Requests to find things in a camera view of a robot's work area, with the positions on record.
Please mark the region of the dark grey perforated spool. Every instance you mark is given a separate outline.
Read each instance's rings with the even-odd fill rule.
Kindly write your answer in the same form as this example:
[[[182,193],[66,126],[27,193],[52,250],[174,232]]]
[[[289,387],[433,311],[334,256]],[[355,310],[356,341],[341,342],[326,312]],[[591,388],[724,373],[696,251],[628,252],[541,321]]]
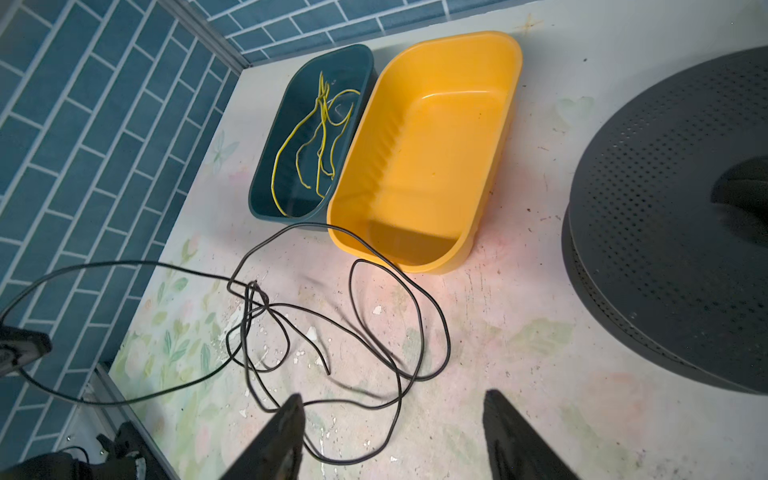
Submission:
[[[767,391],[767,50],[680,71],[586,148],[562,228],[569,279],[617,340],[685,378]]]

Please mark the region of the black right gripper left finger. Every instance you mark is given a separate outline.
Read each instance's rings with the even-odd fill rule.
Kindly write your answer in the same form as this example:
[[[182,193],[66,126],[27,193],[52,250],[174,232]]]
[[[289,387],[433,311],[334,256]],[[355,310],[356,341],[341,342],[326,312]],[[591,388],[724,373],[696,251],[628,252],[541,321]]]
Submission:
[[[296,480],[302,462],[305,411],[291,395],[222,476],[224,480]]]

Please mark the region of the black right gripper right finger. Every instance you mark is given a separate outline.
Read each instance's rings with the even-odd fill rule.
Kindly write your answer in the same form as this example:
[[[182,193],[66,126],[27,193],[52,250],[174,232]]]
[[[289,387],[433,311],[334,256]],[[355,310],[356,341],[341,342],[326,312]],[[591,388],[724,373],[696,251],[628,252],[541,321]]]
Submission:
[[[578,478],[499,390],[485,393],[482,422],[494,480]]]

